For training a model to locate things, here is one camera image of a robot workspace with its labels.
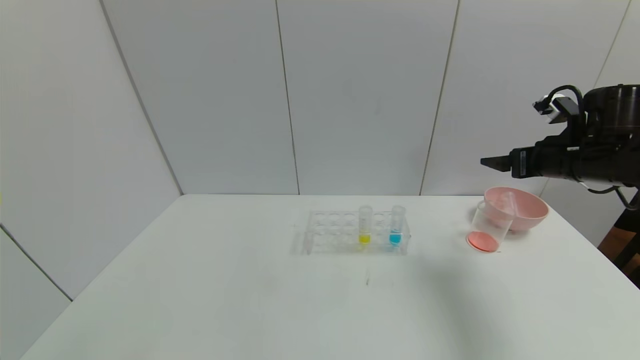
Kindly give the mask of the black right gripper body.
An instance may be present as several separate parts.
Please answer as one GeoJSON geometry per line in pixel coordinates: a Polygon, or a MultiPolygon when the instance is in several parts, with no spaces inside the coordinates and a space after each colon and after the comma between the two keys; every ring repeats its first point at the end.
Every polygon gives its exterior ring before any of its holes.
{"type": "Polygon", "coordinates": [[[580,146],[563,136],[547,136],[533,146],[515,148],[509,153],[510,172],[515,179],[544,177],[574,179],[571,166],[573,152],[580,146]]]}

